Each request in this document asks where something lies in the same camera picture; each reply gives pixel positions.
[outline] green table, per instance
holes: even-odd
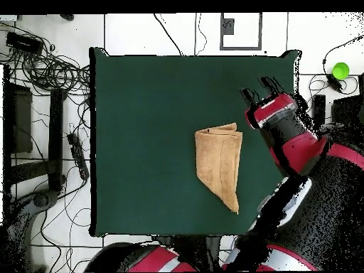
[[[267,96],[258,82],[265,75],[293,92],[298,55],[293,50],[280,58],[108,56],[90,49],[96,104],[91,177],[97,179],[90,232],[244,233],[282,175],[259,131],[248,127],[239,90],[249,87]],[[243,133],[239,215],[196,176],[195,131],[231,122]]]

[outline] green ball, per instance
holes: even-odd
[[[333,76],[338,80],[343,80],[344,78],[347,78],[348,75],[349,66],[345,63],[336,63],[335,66],[333,66]]]

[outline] brown towel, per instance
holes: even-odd
[[[236,196],[242,132],[236,132],[236,123],[197,131],[197,177],[224,204],[239,213]]]

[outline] floor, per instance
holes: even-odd
[[[242,14],[229,14],[229,18],[239,19],[244,23]],[[159,20],[165,25],[168,33],[173,37],[182,54],[195,53],[195,17],[193,14],[157,14]],[[363,15],[360,13],[263,13],[262,17],[262,50],[221,51],[220,46],[220,14],[197,13],[196,52],[199,55],[281,55],[285,50],[299,49],[303,51],[299,63],[299,91],[307,100],[309,98],[309,82],[315,74],[323,73],[322,60],[325,54],[335,46],[349,41],[363,34]],[[174,44],[164,33],[153,14],[107,14],[107,15],[75,15],[74,21],[66,21],[59,15],[22,16],[16,26],[47,38],[55,45],[57,55],[66,55],[76,60],[81,67],[89,64],[88,48],[105,48],[110,55],[154,54],[178,55]],[[0,31],[0,52],[6,51],[4,46],[4,32]],[[363,41],[357,41],[346,47],[334,50],[328,57],[326,69],[331,71],[337,62],[345,62],[350,67],[350,74],[357,76],[364,72]],[[23,75],[21,70],[16,71],[16,81],[21,84]],[[346,92],[355,88],[355,81],[347,80]],[[322,82],[314,83],[311,88],[319,89]],[[326,95],[326,117],[330,122],[330,106],[332,100],[342,98],[331,88],[322,90]],[[82,96],[73,96],[77,104],[84,99]],[[73,124],[78,124],[77,105],[66,100],[64,104],[64,132],[72,130]],[[49,118],[42,114],[49,113],[49,97],[33,97],[32,120],[42,119],[45,124]],[[84,120],[90,121],[86,113]],[[44,157],[48,157],[48,128],[42,121],[34,122],[32,136]],[[84,149],[89,149],[88,129],[80,132]],[[63,170],[67,172],[75,164],[70,147],[65,139],[63,143]],[[85,152],[89,159],[90,151]],[[31,154],[17,154],[14,156],[13,165],[39,160],[36,148]],[[20,197],[32,191],[38,184],[44,182],[46,177],[38,177],[25,181],[12,188],[14,196]],[[73,168],[68,174],[67,191],[74,190],[82,183],[78,171]],[[65,204],[71,199],[67,207],[68,215],[80,226],[72,226],[71,220],[63,211]],[[72,249],[71,267],[75,272],[82,272],[86,262],[79,261],[91,259],[104,246],[113,242],[143,242],[150,240],[149,236],[106,235],[105,237],[90,237],[88,225],[90,223],[90,184],[79,190],[76,194],[59,200],[48,211],[44,234],[61,248],[61,257],[53,268],[53,272],[69,272],[65,264],[66,257],[70,257]],[[58,258],[59,250],[48,244],[39,234],[44,213],[40,214],[32,230],[31,251],[35,264],[46,264],[48,271]],[[220,259],[224,261],[232,247],[233,236],[223,237],[220,245]]]

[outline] black border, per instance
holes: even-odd
[[[3,78],[3,220],[6,219],[6,215],[9,212],[9,206],[11,204],[11,143],[13,138],[13,120],[11,120],[12,114],[9,114],[11,106],[9,107],[9,101],[11,102],[10,95],[10,66],[2,64],[4,67]]]
[[[91,183],[91,223],[88,230],[96,237],[97,201],[96,201],[96,57],[95,48],[90,47],[90,183]]]
[[[96,224],[97,224],[97,179],[96,179],[96,57],[95,50],[99,49],[104,53],[105,57],[122,57],[122,56],[153,56],[153,55],[109,55],[104,48],[101,47],[91,47],[89,48],[90,57],[90,183],[91,183],[91,223],[89,228],[89,234],[92,237],[98,237],[96,234]],[[286,50],[280,56],[270,56],[270,55],[257,55],[259,57],[268,58],[285,58],[290,53],[294,51],[297,52],[296,60],[294,61],[292,75],[293,79],[293,91],[298,91],[298,66],[299,60],[301,58],[302,52],[297,49]],[[253,55],[200,55],[201,57],[252,57]]]

